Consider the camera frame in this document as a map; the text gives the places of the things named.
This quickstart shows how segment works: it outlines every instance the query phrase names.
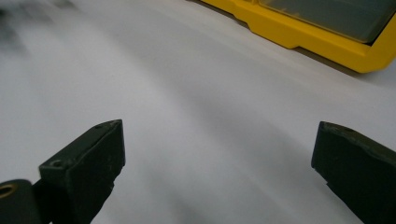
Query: white surface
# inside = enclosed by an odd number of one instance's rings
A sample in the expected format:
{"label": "white surface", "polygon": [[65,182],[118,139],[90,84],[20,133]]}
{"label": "white surface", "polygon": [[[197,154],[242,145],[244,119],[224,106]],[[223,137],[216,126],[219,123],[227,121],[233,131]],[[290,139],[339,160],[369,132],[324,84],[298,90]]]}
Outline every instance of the white surface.
{"label": "white surface", "polygon": [[334,69],[193,1],[76,6],[19,20],[0,52],[0,182],[123,119],[127,165],[93,223],[361,223],[310,167],[317,127],[396,148],[396,62]]}

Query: dark blurry object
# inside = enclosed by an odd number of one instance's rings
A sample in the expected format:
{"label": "dark blurry object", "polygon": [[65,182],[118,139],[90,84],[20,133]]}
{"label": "dark blurry object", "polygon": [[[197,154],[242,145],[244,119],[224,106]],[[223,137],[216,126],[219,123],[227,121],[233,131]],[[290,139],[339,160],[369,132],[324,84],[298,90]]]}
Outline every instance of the dark blurry object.
{"label": "dark blurry object", "polygon": [[312,167],[364,223],[396,223],[396,152],[322,121]]}
{"label": "dark blurry object", "polygon": [[0,223],[91,223],[124,164],[122,121],[96,125],[41,164],[33,186],[0,184]]}

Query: yellow box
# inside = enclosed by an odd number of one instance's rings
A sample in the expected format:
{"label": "yellow box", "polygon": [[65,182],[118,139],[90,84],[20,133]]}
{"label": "yellow box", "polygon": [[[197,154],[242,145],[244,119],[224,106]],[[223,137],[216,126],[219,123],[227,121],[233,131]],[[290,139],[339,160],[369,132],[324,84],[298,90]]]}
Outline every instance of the yellow box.
{"label": "yellow box", "polygon": [[202,1],[232,13],[253,33],[287,49],[308,49],[359,73],[383,69],[396,57],[396,14],[372,44],[364,44],[263,7],[258,0]]}

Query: clear plastic panel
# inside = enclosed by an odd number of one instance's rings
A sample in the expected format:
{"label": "clear plastic panel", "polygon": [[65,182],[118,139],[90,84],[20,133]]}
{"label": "clear plastic panel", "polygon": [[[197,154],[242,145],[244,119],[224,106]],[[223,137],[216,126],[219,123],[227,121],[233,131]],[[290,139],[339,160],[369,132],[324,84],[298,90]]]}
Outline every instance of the clear plastic panel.
{"label": "clear plastic panel", "polygon": [[344,35],[373,42],[396,12],[396,0],[259,0],[293,18]]}

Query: yellow container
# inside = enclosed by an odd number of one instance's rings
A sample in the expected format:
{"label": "yellow container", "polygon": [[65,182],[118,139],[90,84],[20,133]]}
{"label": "yellow container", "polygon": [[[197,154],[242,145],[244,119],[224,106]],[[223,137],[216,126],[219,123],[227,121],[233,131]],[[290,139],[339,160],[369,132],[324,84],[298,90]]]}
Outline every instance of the yellow container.
{"label": "yellow container", "polygon": [[230,12],[249,29],[287,49],[301,47],[329,60],[368,73],[387,67],[396,57],[396,14],[391,11],[385,28],[372,43],[343,35],[295,15],[264,6],[259,0],[203,0]]}

